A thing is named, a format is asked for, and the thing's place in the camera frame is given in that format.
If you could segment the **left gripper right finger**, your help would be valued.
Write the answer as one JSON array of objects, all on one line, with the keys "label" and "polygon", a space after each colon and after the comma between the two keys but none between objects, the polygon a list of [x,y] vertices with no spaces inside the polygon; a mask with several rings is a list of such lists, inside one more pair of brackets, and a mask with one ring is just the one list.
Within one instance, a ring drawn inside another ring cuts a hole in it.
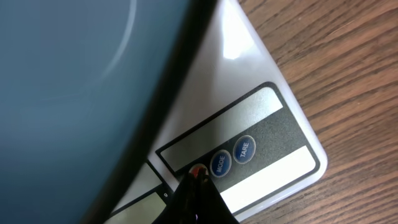
[{"label": "left gripper right finger", "polygon": [[222,199],[220,193],[205,172],[196,177],[197,223],[239,224]]}]

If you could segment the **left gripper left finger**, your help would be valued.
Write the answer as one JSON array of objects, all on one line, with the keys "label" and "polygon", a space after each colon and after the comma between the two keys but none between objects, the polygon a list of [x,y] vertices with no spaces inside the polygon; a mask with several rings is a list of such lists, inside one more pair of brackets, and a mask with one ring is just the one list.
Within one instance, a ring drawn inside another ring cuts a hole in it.
[{"label": "left gripper left finger", "polygon": [[152,222],[153,224],[194,224],[196,178],[188,173],[179,183],[169,204]]}]

